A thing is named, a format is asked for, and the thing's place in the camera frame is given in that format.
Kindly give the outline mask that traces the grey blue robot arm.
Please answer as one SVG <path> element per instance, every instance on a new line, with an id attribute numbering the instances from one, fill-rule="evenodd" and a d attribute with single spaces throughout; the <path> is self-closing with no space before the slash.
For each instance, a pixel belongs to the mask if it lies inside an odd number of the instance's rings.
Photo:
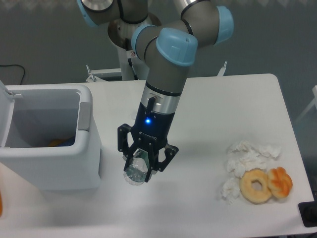
<path id="1" fill-rule="evenodd" d="M 149 68 L 132 126 L 117 130 L 124 177 L 132 185 L 148 182 L 178 153 L 167 136 L 196 51 L 229 39 L 234 31 L 230 10 L 209 0 L 177 0 L 180 19 L 157 26 L 146 0 L 80 0 L 90 26 L 117 23 L 120 45 Z"/>

